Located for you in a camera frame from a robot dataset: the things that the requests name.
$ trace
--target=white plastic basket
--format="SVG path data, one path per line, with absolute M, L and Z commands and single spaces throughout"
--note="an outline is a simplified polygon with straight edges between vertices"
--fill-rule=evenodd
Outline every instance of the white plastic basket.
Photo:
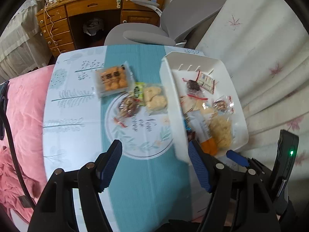
M 213 95 L 206 92 L 210 102 L 212 99 L 216 100 L 223 95 L 231 96 L 234 101 L 234 113 L 232 115 L 233 143 L 228 149 L 220 149 L 216 157 L 225 155 L 229 149 L 237 150 L 245 145 L 249 139 L 242 107 L 228 71 L 222 61 L 200 55 L 170 52 L 162 59 L 160 78 L 168 99 L 167 110 L 176 157 L 189 164 L 191 164 L 191 161 L 188 155 L 187 133 L 183 123 L 183 113 L 179 97 L 186 95 L 186 86 L 182 78 L 195 80 L 197 69 L 207 74 L 212 71 L 210 76 L 217 83 Z

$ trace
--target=gray chair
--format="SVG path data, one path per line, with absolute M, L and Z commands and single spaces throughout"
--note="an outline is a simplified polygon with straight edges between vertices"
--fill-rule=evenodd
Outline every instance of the gray chair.
M 160 27 L 146 23 L 123 23 L 114 27 L 104 45 L 158 44 L 183 47 L 189 32 L 219 12 L 226 0 L 172 0 L 163 10 L 148 0 L 132 2 L 153 9 L 160 16 Z

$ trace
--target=trash can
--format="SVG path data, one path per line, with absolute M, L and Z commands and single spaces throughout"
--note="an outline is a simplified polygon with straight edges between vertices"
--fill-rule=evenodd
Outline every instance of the trash can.
M 83 25 L 84 33 L 91 36 L 91 41 L 98 41 L 103 37 L 103 20 L 92 18 Z

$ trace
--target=trash bag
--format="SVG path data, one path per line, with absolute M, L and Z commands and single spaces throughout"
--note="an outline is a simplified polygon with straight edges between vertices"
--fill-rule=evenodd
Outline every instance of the trash bag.
M 103 30 L 103 20 L 100 18 L 92 18 L 83 25 L 83 30 L 89 36 L 94 36 L 98 30 Z

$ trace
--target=blue gripper pad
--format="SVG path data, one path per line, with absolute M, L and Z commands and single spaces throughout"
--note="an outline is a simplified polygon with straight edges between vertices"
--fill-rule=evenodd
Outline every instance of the blue gripper pad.
M 228 150 L 226 155 L 229 159 L 236 162 L 238 165 L 241 165 L 243 167 L 249 166 L 249 162 L 248 162 L 247 158 L 241 156 L 239 153 L 236 153 L 233 150 Z
M 101 191 L 109 186 L 121 155 L 122 143 L 119 140 L 114 140 L 102 159 L 103 168 L 100 167 L 100 164 L 98 166 L 98 169 L 100 170 Z
M 207 168 L 205 167 L 201 157 L 197 153 L 197 150 L 192 141 L 189 143 L 188 153 L 189 153 L 189 157 L 192 162 L 194 171 L 200 182 L 200 186 L 204 188 L 207 192 L 211 193 L 212 186 L 210 185 L 210 174 Z

